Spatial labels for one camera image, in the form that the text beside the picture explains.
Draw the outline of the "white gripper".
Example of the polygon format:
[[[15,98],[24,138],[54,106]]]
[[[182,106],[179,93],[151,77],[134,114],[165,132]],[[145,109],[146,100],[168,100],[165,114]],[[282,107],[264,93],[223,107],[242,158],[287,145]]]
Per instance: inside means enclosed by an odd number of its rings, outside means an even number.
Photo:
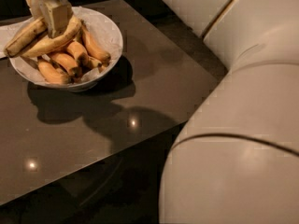
[[[44,16],[50,38],[64,33],[73,15],[68,0],[25,0],[35,19]]]

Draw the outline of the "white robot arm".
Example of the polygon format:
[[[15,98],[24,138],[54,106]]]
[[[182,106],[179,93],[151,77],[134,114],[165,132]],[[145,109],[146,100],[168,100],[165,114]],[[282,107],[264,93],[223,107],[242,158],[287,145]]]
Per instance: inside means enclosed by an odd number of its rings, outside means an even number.
[[[157,224],[299,224],[299,0],[233,0],[206,34],[227,76],[171,147]]]

